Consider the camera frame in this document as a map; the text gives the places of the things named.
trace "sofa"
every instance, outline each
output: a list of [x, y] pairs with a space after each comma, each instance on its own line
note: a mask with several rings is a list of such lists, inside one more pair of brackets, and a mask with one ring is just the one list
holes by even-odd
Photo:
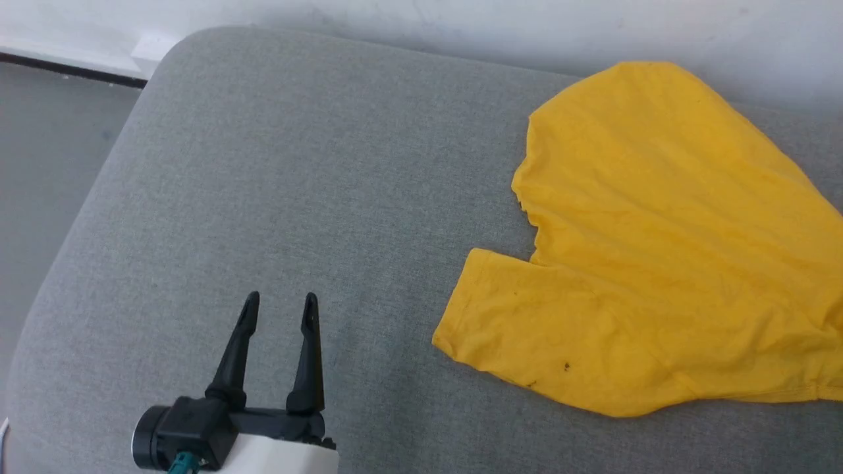
[[[139, 472], [137, 420], [201, 396], [252, 290], [245, 391], [258, 407], [283, 407], [304, 297], [319, 297], [343, 473], [843, 471], [843, 404], [709, 400], [611, 418], [432, 346], [471, 248], [529, 258], [534, 228], [510, 181], [529, 114], [576, 81], [295, 31], [183, 40], [28, 315], [7, 473]], [[839, 122], [734, 106], [843, 209]]]

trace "cloth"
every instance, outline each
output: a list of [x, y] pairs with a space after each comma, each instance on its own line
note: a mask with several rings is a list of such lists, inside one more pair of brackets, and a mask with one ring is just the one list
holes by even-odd
[[699, 398], [843, 401], [843, 219], [713, 90], [620, 64], [531, 117], [529, 262], [473, 250], [433, 343], [615, 417]]
[[[4, 474], [141, 474], [138, 418], [205, 390], [254, 289], [250, 407], [283, 407], [319, 296], [341, 474], [843, 472], [841, 403], [616, 419], [431, 346], [472, 246], [533, 252], [513, 172], [529, 114], [576, 81], [298, 31], [176, 45], [27, 317]], [[735, 106], [843, 209], [839, 122]]]

